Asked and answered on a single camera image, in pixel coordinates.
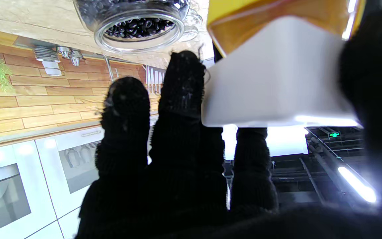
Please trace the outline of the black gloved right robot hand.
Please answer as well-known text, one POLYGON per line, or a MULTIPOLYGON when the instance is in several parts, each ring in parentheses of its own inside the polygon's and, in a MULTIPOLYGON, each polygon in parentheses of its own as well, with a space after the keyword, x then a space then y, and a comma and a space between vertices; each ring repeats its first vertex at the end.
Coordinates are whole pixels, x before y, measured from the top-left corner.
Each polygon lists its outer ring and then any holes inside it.
POLYGON ((382 239, 382 8, 344 46, 339 83, 364 128, 373 212, 309 205, 278 210, 266 128, 240 128, 230 209, 222 128, 201 123, 206 67, 173 53, 147 151, 150 100, 140 80, 110 86, 97 146, 99 178, 79 212, 77 239, 382 239))

